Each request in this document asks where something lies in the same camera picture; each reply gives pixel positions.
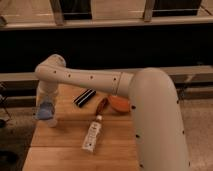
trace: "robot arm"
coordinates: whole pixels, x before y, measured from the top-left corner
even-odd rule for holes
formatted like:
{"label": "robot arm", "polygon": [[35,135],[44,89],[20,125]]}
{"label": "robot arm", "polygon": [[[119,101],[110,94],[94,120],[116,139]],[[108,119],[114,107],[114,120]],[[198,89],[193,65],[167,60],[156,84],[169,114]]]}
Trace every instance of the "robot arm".
{"label": "robot arm", "polygon": [[65,68],[52,55],[35,70],[40,80],[37,105],[52,111],[58,83],[74,84],[123,97],[131,103],[141,171],[189,171],[184,127],[178,97],[169,76],[159,69],[142,69],[135,75],[122,72],[82,71]]}
{"label": "robot arm", "polygon": [[129,83],[133,74],[109,71],[74,70],[65,68],[64,59],[52,55],[36,67],[35,74],[41,81],[43,92],[53,93],[58,83],[91,88],[110,94],[128,97]]}

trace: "wood grain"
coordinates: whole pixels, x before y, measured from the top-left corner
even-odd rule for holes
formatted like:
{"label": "wood grain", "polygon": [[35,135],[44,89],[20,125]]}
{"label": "wood grain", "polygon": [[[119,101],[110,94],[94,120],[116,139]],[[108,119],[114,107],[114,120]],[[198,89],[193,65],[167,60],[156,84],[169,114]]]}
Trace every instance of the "wood grain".
{"label": "wood grain", "polygon": [[23,171],[138,171],[131,116],[108,107],[103,112],[102,131],[95,152],[81,149],[96,107],[107,94],[97,92],[83,108],[73,100],[85,89],[60,85],[56,103],[57,127],[39,121]]}

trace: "floor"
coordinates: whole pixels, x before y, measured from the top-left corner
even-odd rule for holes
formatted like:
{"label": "floor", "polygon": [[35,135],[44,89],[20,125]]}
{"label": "floor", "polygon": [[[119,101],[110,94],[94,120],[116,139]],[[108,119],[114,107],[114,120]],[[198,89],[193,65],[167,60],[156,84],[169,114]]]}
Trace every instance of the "floor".
{"label": "floor", "polygon": [[[188,143],[191,171],[213,170],[213,98],[181,100],[180,106]],[[35,128],[34,107],[8,108],[12,119],[0,129],[0,149],[12,150],[19,155],[14,165],[0,162],[1,171],[21,171]],[[4,110],[0,117],[7,119]]]}

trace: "wooden table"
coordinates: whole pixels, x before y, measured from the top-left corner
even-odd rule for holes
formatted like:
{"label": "wooden table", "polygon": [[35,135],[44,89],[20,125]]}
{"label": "wooden table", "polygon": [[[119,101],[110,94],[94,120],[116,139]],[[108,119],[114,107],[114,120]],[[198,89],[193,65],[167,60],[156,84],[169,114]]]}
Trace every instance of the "wooden table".
{"label": "wooden table", "polygon": [[138,171],[130,114],[103,111],[103,129],[94,154],[81,149],[98,103],[106,94],[97,92],[82,109],[73,104],[84,89],[60,85],[56,128],[38,121],[23,171]]}

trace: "black dot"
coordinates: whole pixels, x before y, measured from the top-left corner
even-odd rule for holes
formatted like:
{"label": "black dot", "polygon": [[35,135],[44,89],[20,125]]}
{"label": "black dot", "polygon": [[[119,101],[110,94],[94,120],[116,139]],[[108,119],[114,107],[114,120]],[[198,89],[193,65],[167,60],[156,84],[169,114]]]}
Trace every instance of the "black dot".
{"label": "black dot", "polygon": [[0,128],[3,128],[6,126],[6,121],[4,121],[3,119],[0,119]]}
{"label": "black dot", "polygon": [[136,109],[136,106],[132,106],[131,108],[132,108],[132,109]]}

